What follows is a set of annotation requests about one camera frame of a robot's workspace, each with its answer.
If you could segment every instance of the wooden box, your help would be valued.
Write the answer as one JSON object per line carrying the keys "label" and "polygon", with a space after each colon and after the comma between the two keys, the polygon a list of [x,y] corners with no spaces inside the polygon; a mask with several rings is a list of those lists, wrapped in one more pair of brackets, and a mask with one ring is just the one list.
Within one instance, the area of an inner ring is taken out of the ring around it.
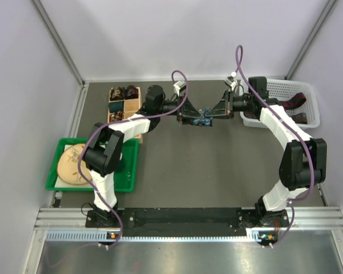
{"label": "wooden box", "polygon": [[[141,108],[141,89],[137,87],[138,89],[138,98],[137,99],[124,99],[119,101],[111,101],[110,100],[110,92],[109,90],[109,96],[108,96],[108,117],[107,122],[110,122],[111,112],[109,110],[109,104],[111,103],[117,103],[117,102],[123,102],[123,118],[127,119],[130,118],[132,115],[134,115],[140,108]],[[139,134],[135,136],[134,138],[138,139],[140,143],[142,143],[142,135]]]}

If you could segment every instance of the plastic basket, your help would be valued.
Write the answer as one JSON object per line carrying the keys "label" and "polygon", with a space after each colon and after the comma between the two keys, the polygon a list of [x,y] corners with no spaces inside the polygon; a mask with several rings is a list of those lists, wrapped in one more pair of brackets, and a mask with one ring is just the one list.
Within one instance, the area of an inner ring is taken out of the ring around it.
{"label": "plastic basket", "polygon": [[[246,84],[243,84],[245,91],[248,90]],[[318,103],[314,90],[311,85],[302,82],[267,79],[267,90],[269,91],[270,98],[277,98],[278,100],[289,100],[297,93],[302,92],[306,97],[306,102],[295,110],[286,110],[289,116],[299,114],[301,112],[306,113],[308,124],[297,124],[303,130],[307,128],[315,128],[320,125],[320,114]],[[244,125],[247,127],[262,127],[266,128],[258,119],[250,119],[244,116],[244,113],[240,113],[243,119]]]}

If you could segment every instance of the white wall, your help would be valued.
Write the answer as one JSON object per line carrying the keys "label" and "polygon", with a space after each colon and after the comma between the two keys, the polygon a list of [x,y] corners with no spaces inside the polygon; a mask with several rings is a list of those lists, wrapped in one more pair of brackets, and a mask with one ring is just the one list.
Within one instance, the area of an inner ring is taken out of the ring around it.
{"label": "white wall", "polygon": [[294,80],[312,84],[321,125],[312,132],[328,143],[325,187],[329,201],[343,211],[343,0],[319,33]]}
{"label": "white wall", "polygon": [[87,80],[286,75],[327,0],[42,0]]}
{"label": "white wall", "polygon": [[0,273],[18,273],[79,86],[29,0],[0,0]]}

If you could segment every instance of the metal frame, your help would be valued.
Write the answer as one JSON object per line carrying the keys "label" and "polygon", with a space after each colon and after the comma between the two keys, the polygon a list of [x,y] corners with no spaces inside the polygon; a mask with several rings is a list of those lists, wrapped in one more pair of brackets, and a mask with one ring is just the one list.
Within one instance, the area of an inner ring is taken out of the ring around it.
{"label": "metal frame", "polygon": [[[68,50],[62,42],[57,30],[55,29],[51,19],[48,16],[41,0],[31,0],[38,15],[43,21],[45,27],[50,33],[55,45],[59,49],[64,61],[68,65],[71,73],[75,79],[81,85],[76,105],[74,107],[73,117],[70,122],[69,137],[75,137],[79,121],[81,118],[84,102],[87,94],[88,84],[85,83],[83,77],[79,73],[75,63],[73,62]],[[318,32],[323,28],[324,23],[328,19],[331,12],[333,12],[338,0],[328,0],[325,8],[323,9],[319,19],[313,26],[308,38],[302,45],[300,52],[298,53],[295,61],[293,62],[290,70],[287,73],[285,79],[292,79],[296,73],[299,65],[304,60],[310,46],[313,44]],[[295,208],[295,221],[292,226],[292,230],[331,230],[333,239],[336,244],[339,257],[343,265],[343,217],[339,207],[302,207]],[[292,216],[290,208],[288,208],[288,216]],[[184,239],[184,238],[123,238],[122,241],[252,241],[256,230],[262,231],[262,229],[247,229],[248,237],[236,238],[236,237],[209,237],[199,239]],[[107,229],[107,231],[117,232],[117,229]],[[22,273],[37,273],[39,260],[41,258],[43,246],[46,240],[49,240],[48,235],[51,233],[76,233],[77,235],[87,234],[103,234],[104,230],[101,229],[89,229],[85,228],[85,217],[80,213],[79,208],[66,209],[66,208],[41,208],[35,223],[33,235],[30,242],[30,247],[25,260],[25,267]]]}
{"label": "metal frame", "polygon": [[[288,216],[292,212],[287,208]],[[297,207],[292,230],[318,231],[329,230],[338,249],[343,264],[343,216],[339,207]],[[29,253],[26,258],[23,273],[36,273],[42,254],[44,242],[48,241],[98,241],[103,240],[107,232],[119,231],[119,228],[86,228],[86,217],[79,208],[41,208],[35,222]],[[124,237],[121,241],[128,242],[251,242],[257,241],[257,230],[247,229],[247,237]]]}
{"label": "metal frame", "polygon": [[301,62],[304,60],[306,54],[308,53],[311,45],[313,44],[317,34],[322,29],[324,23],[328,19],[329,15],[333,12],[334,8],[336,7],[336,4],[338,3],[338,0],[328,0],[326,3],[326,6],[324,7],[322,13],[319,16],[319,19],[315,23],[313,29],[311,30],[308,38],[304,42],[304,44],[301,47],[301,50],[298,52],[298,55],[293,62],[290,70],[287,73],[287,76],[285,79],[292,80],[293,76],[295,75],[298,67],[300,66]]}
{"label": "metal frame", "polygon": [[60,54],[63,57],[63,60],[69,67],[71,73],[74,75],[75,79],[78,81],[78,83],[83,86],[84,80],[81,77],[80,72],[78,71],[74,61],[72,60],[67,48],[62,42],[61,37],[57,33],[56,28],[54,27],[50,17],[47,14],[47,11],[45,10],[43,4],[41,3],[41,0],[31,0],[32,4],[34,5],[39,17],[41,18],[42,22],[45,24],[45,27],[47,28],[48,32],[51,35],[51,38],[55,45],[57,46],[57,49],[59,50]]}
{"label": "metal frame", "polygon": [[73,111],[73,116],[70,122],[69,132],[67,134],[69,138],[75,138],[78,132],[82,110],[84,109],[84,104],[85,104],[85,99],[86,99],[88,88],[89,88],[89,84],[85,83],[78,94],[76,105]]}
{"label": "metal frame", "polygon": [[[266,75],[269,79],[278,79],[278,80],[285,80],[285,75]],[[205,81],[205,80],[211,80],[211,81],[221,81],[221,76],[214,76],[214,77],[188,77],[188,81]],[[236,80],[241,81],[241,76],[236,76]],[[125,79],[125,78],[119,78],[119,79],[112,79],[112,80],[85,80],[86,84],[90,83],[104,83],[104,82],[164,82],[164,81],[171,81],[170,77],[166,78],[133,78],[133,79]]]}

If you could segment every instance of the metal sheet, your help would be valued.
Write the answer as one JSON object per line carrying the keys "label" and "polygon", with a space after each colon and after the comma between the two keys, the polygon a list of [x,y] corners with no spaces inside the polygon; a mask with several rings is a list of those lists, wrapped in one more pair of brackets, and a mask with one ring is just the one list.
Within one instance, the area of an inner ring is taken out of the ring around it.
{"label": "metal sheet", "polygon": [[[130,82],[89,83],[78,129],[88,137],[93,125],[106,122],[109,90]],[[145,96],[159,84],[166,96],[171,82],[133,82]],[[213,107],[225,89],[220,81],[190,81],[190,99],[197,107]],[[283,155],[269,130],[245,127],[239,115],[214,120],[212,128],[182,126],[175,117],[164,117],[143,136],[139,147],[135,189],[118,193],[121,207],[252,207],[278,181]],[[61,207],[80,207],[94,194],[65,192]],[[318,189],[299,206],[322,206]]]}
{"label": "metal sheet", "polygon": [[[38,274],[343,273],[330,231],[292,232],[273,250],[256,243],[121,243],[74,253],[83,244],[46,242]],[[54,264],[68,254],[56,268],[44,259]]]}

